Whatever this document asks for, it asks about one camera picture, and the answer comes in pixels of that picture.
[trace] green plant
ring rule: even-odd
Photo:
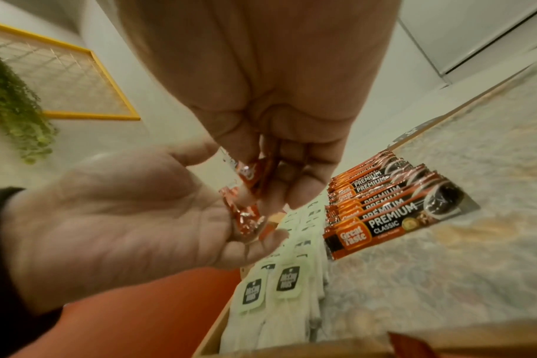
[[[42,114],[38,96],[0,57],[0,127],[27,164],[52,153],[56,128]]]

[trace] black line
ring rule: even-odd
[[[530,16],[528,16],[527,18],[525,18],[524,20],[522,20],[521,22],[519,22],[518,24],[514,25],[513,27],[509,28],[507,31],[503,32],[502,34],[500,34],[499,36],[497,36],[493,41],[489,42],[488,44],[486,44],[485,46],[481,47],[480,49],[478,49],[477,51],[475,51],[474,53],[470,54],[469,56],[467,56],[463,61],[461,61],[460,63],[458,63],[457,65],[455,65],[454,67],[451,67],[449,70],[446,71],[445,74],[449,74],[450,72],[452,72],[453,70],[455,70],[457,67],[463,65],[465,62],[471,60],[472,57],[475,57],[476,55],[478,55],[481,51],[483,51],[484,49],[486,49],[487,47],[491,46],[492,44],[494,44],[495,42],[497,42],[498,40],[500,40],[501,38],[503,38],[504,36],[506,36],[507,34],[510,34],[512,31],[514,31],[517,27],[519,27],[520,25],[524,24],[526,21],[530,20],[531,18],[533,18],[535,15],[537,14],[537,10],[535,12],[533,12],[532,14],[530,14]]]

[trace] black sleeve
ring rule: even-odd
[[[5,202],[21,190],[0,189],[0,213]],[[0,246],[0,357],[7,357],[39,338],[56,324],[60,313],[61,310],[56,310],[33,316],[28,312],[11,282]]]

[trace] person's left hand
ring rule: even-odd
[[[16,194],[2,213],[1,244],[31,311],[273,252],[286,231],[249,243],[254,237],[239,234],[221,195],[186,169],[217,149],[208,140],[102,155]]]

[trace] red surface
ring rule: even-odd
[[[237,270],[203,268],[67,305],[15,357],[191,357],[239,281]]]

